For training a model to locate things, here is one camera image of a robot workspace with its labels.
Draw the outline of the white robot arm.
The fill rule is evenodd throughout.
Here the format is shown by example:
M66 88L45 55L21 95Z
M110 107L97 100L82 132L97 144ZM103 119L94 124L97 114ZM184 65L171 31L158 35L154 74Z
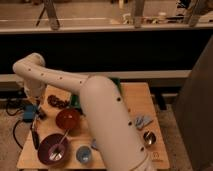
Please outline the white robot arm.
M156 171L119 89L109 78L48 69L38 53L15 62L13 71L24 79L25 93L29 97L40 98L47 85L79 97L108 171Z

